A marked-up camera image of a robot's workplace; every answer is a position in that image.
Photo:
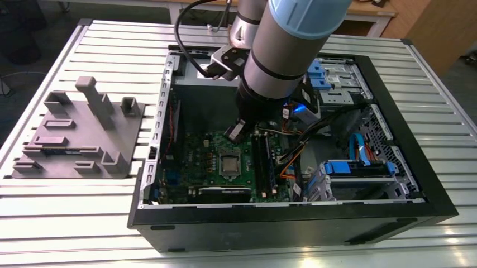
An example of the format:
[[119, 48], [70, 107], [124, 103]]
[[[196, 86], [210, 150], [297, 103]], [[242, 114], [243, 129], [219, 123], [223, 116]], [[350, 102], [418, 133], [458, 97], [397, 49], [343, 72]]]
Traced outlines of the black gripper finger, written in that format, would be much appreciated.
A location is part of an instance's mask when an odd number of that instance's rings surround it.
[[245, 133], [246, 133], [246, 121], [238, 119], [235, 124], [227, 128], [225, 132], [225, 137], [234, 144], [239, 144], [243, 140]]

